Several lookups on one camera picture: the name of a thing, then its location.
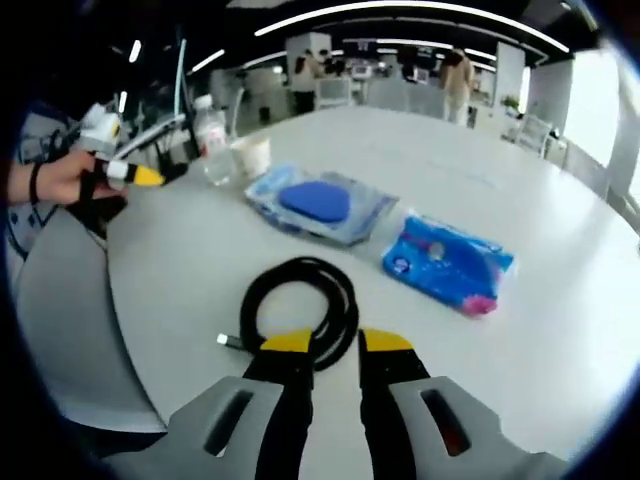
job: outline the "ceiling light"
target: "ceiling light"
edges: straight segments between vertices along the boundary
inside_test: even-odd
[[[133,42],[133,47],[131,47],[131,53],[129,54],[129,63],[133,63],[138,59],[141,48],[142,43],[140,42],[140,40],[136,40],[135,42]]]
[[[268,62],[269,60],[274,60],[276,58],[284,57],[286,54],[287,52],[283,50],[282,52],[272,53],[271,55],[265,55],[264,57],[256,58],[255,60],[251,60],[250,62],[245,63],[242,66],[242,68],[253,67],[254,65],[257,65],[262,62]]]
[[[447,48],[449,50],[453,48],[453,45],[448,43],[427,42],[423,40],[405,40],[402,38],[379,38],[376,42],[381,44],[399,43],[401,45],[415,45],[417,47]]]
[[[382,8],[382,7],[407,7],[407,8],[432,8],[436,10],[448,10],[452,12],[466,13],[468,15],[473,15],[476,17],[486,18],[488,20],[493,20],[495,22],[499,22],[505,25],[509,25],[510,27],[517,28],[518,30],[522,30],[534,37],[538,37],[540,40],[543,40],[557,49],[569,53],[569,48],[566,45],[554,40],[553,38],[545,35],[544,33],[525,25],[524,23],[517,22],[507,17],[503,17],[502,15],[497,15],[491,12],[485,12],[484,10],[480,10],[472,7],[465,7],[462,5],[454,5],[451,3],[440,3],[440,2],[427,2],[422,0],[373,0],[369,2],[357,2],[357,3],[348,3],[346,5],[337,5],[335,7],[327,7],[321,8],[320,10],[314,10],[312,12],[303,13],[301,15],[296,15],[294,17],[288,18],[286,20],[281,20],[280,22],[276,22],[268,27],[261,28],[254,32],[256,37],[260,37],[267,33],[273,32],[274,30],[278,30],[279,28],[286,27],[288,25],[293,25],[294,23],[302,22],[305,20],[309,20],[311,18],[322,17],[324,15],[331,15],[333,13],[340,12],[348,12],[351,10],[363,10],[365,8]]]
[[[205,58],[203,61],[198,63],[195,67],[193,67],[191,69],[191,72],[197,72],[198,70],[200,70],[205,65],[209,65],[216,58],[220,58],[222,55],[224,55],[224,50],[218,50],[216,53],[214,53],[212,55],[209,55],[207,58]]]
[[[471,55],[475,55],[477,57],[488,58],[489,60],[493,60],[494,62],[498,59],[495,55],[491,55],[490,53],[484,53],[479,50],[474,50],[473,48],[465,48],[465,52],[470,53]]]
[[[124,107],[127,104],[127,92],[120,92],[120,102],[118,102],[118,111],[124,112]]]
[[[490,72],[495,72],[496,71],[496,67],[492,67],[491,65],[485,65],[484,63],[471,62],[471,65],[473,65],[474,67],[477,67],[477,68],[481,68],[483,70],[488,70]]]

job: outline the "person in beige shirt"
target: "person in beige shirt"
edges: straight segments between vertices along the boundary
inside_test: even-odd
[[[462,49],[453,49],[442,61],[440,84],[445,93],[444,119],[466,127],[473,65]]]

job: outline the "cup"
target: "cup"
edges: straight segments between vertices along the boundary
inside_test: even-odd
[[[271,166],[271,142],[268,137],[241,138],[231,144],[236,168],[248,180],[264,174]]]

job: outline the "black cable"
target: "black cable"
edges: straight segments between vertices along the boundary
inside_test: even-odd
[[[304,282],[327,297],[327,313],[311,335],[309,350],[314,369],[324,370],[336,363],[349,349],[358,331],[358,304],[349,277],[336,266],[314,257],[298,257],[267,270],[249,286],[240,309],[240,339],[254,355],[266,340],[258,332],[260,303],[276,287]]]

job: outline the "office desk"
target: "office desk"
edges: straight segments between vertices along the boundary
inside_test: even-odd
[[[493,408],[516,444],[567,458],[589,440],[638,361],[637,236],[622,218],[550,163],[424,116],[329,109],[263,134],[274,161],[356,177],[502,243],[516,254],[515,275],[498,309],[471,320],[349,253],[273,229],[190,172],[132,199],[108,231],[122,333],[165,420],[249,364],[216,337],[238,333],[250,282],[287,259],[314,255],[351,277],[362,325],[409,339],[432,375],[451,377]],[[261,308],[260,328],[314,326],[324,308],[309,287],[281,287]],[[354,344],[316,375],[301,479],[371,478],[357,367]]]

